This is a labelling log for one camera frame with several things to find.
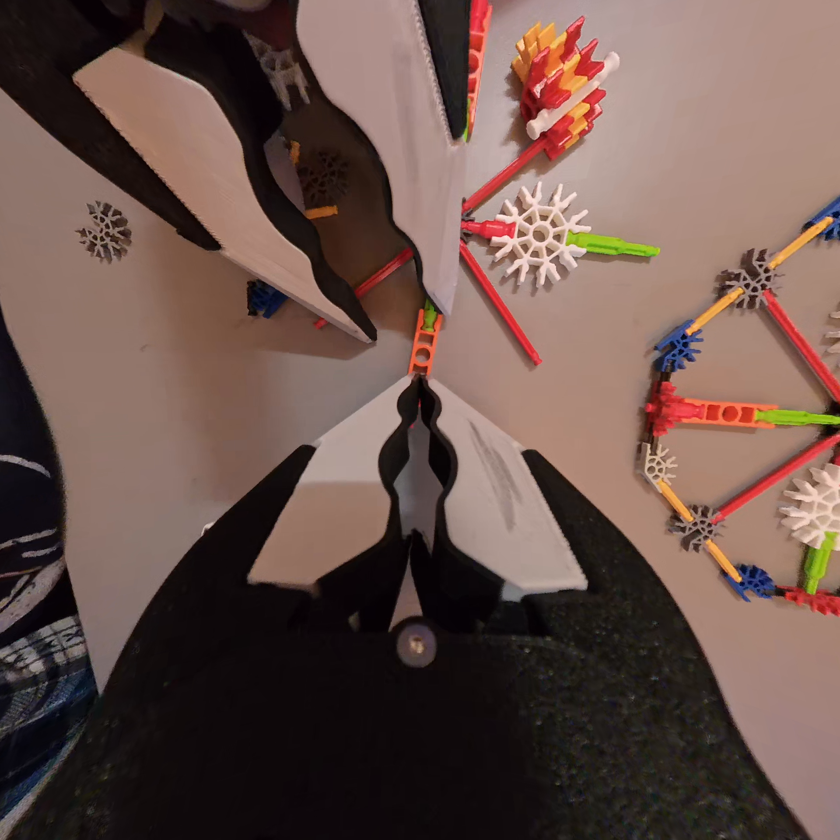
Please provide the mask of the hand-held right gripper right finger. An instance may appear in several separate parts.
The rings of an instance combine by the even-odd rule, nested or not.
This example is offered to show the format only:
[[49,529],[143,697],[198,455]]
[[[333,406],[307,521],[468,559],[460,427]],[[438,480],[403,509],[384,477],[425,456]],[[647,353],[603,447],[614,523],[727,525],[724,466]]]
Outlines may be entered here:
[[421,380],[428,461],[442,486],[434,520],[435,585],[462,602],[519,602],[584,591],[585,573],[524,448],[446,386]]

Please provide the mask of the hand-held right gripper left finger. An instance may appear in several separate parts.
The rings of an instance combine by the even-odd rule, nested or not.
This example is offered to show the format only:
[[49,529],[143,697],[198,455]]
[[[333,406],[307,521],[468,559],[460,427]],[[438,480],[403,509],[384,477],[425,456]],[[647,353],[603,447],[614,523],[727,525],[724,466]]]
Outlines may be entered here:
[[405,375],[316,440],[249,583],[317,587],[382,541],[390,524],[401,536],[395,483],[410,457],[418,385]]

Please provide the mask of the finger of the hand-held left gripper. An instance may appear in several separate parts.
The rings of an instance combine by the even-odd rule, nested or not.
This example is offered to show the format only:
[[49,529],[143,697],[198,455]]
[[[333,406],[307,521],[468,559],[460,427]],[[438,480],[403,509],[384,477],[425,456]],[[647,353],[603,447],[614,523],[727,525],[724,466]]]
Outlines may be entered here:
[[322,92],[376,152],[387,217],[449,316],[466,188],[467,2],[300,1],[296,24]]
[[73,81],[237,266],[354,336],[376,328],[326,260],[319,232],[277,183],[242,111],[213,83],[144,57],[133,38]]

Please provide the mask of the blue snowflake connector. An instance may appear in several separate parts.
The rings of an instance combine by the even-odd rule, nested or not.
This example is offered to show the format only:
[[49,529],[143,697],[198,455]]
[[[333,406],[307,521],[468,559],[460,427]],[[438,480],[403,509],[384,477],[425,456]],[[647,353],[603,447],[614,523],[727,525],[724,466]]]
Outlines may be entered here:
[[271,319],[287,300],[286,294],[263,280],[250,280],[247,283],[246,307],[251,318]]

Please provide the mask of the half-built spoke toy model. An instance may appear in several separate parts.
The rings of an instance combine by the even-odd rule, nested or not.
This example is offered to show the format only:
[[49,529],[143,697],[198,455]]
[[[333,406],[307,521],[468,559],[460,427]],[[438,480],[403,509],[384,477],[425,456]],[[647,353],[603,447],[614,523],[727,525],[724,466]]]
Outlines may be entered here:
[[[467,126],[465,131],[465,141],[467,143],[474,135],[482,78],[492,76],[497,70],[502,71],[500,61],[490,57],[492,5],[492,2],[470,2]],[[539,354],[519,327],[516,319],[513,318],[497,290],[470,254],[465,237],[485,238],[492,247],[498,248],[497,258],[499,259],[513,254],[513,263],[509,270],[517,274],[516,282],[518,284],[522,283],[528,277],[529,271],[532,270],[537,287],[542,287],[546,280],[552,282],[558,280],[561,267],[572,270],[576,267],[577,259],[587,253],[650,257],[656,256],[658,249],[651,246],[630,244],[619,238],[592,234],[591,229],[582,223],[586,211],[581,211],[575,215],[570,214],[569,206],[574,200],[574,194],[564,195],[561,186],[557,187],[547,198],[542,196],[540,184],[532,189],[523,188],[520,191],[517,205],[506,202],[498,216],[489,221],[477,222],[474,218],[474,211],[494,196],[535,156],[545,154],[537,151],[529,137],[528,139],[529,143],[514,162],[494,175],[470,196],[466,195],[465,170],[465,196],[462,199],[458,255],[471,265],[474,277],[485,289],[498,313],[516,336],[525,354],[534,364],[540,364]],[[415,261],[410,246],[399,259],[393,261],[393,265],[399,266],[408,259],[414,259]]]

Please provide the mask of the orange ladder connector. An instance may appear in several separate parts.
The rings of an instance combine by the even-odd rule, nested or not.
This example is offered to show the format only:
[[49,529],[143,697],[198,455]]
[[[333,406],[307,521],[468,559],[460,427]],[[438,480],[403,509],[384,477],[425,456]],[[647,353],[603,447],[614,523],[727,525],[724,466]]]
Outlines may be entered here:
[[435,355],[437,351],[438,336],[442,328],[444,318],[439,313],[434,333],[422,330],[424,310],[417,314],[416,330],[413,339],[413,346],[407,373],[409,375],[429,376],[432,373]]

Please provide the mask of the dark grey snowflake connector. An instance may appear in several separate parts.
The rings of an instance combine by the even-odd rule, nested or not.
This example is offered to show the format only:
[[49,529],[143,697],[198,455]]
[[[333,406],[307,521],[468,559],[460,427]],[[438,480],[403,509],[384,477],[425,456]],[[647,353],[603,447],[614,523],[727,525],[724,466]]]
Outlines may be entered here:
[[337,206],[349,188],[350,163],[335,149],[314,152],[299,163],[297,174],[304,207]]

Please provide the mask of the large white snowflake connector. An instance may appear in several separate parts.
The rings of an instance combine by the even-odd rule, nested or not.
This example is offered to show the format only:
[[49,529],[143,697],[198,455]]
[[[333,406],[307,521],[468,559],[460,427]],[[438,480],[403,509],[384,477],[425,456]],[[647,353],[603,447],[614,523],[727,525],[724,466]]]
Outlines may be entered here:
[[283,109],[292,110],[290,88],[295,88],[299,99],[309,105],[308,82],[292,49],[273,49],[255,36],[245,36]]

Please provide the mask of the red yellow connector cluster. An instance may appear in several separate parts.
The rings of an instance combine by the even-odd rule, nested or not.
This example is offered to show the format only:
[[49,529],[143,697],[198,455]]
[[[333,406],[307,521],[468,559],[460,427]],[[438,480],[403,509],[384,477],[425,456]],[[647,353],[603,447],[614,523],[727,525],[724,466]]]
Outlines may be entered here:
[[537,151],[556,161],[592,131],[602,114],[606,79],[620,67],[598,40],[581,43],[585,16],[564,29],[537,22],[520,37],[511,69],[521,83],[520,114]]

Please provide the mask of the colourful toy wheel model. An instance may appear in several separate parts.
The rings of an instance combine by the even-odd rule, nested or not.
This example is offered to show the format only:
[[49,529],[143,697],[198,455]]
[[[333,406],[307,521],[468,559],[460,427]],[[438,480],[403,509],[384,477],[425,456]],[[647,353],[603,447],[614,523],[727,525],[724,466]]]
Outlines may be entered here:
[[[834,198],[806,220],[795,239],[780,250],[751,248],[735,269],[723,270],[717,279],[717,299],[701,314],[672,329],[654,345],[653,379],[644,405],[644,433],[637,448],[637,471],[668,504],[668,530],[681,548],[706,553],[717,563],[722,579],[745,602],[753,597],[780,598],[824,616],[839,615],[838,590],[823,587],[830,561],[838,554],[839,471],[838,411],[809,413],[783,409],[774,404],[710,400],[682,396],[674,384],[676,373],[697,360],[702,330],[729,309],[765,312],[792,348],[814,374],[838,409],[838,379],[823,359],[823,352],[799,330],[781,306],[777,287],[779,267],[817,239],[838,241],[839,200]],[[725,427],[739,431],[772,430],[784,427],[819,427],[819,438],[768,474],[754,481],[719,507],[685,504],[671,483],[676,477],[676,458],[669,455],[663,439],[678,426]],[[811,467],[809,479],[793,479],[794,473],[817,456],[830,453],[825,465]],[[805,549],[801,572],[793,585],[774,582],[772,576],[753,563],[735,564],[718,545],[718,534],[726,520],[783,480],[793,479],[794,489],[784,495],[793,501],[782,506],[782,527]]]

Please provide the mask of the dark printed t-shirt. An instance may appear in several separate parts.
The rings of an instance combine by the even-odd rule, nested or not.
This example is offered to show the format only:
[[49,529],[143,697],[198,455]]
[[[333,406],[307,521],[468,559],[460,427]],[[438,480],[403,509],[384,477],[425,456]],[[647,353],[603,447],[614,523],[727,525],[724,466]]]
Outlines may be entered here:
[[65,497],[46,416],[1,321],[1,643],[77,614]]

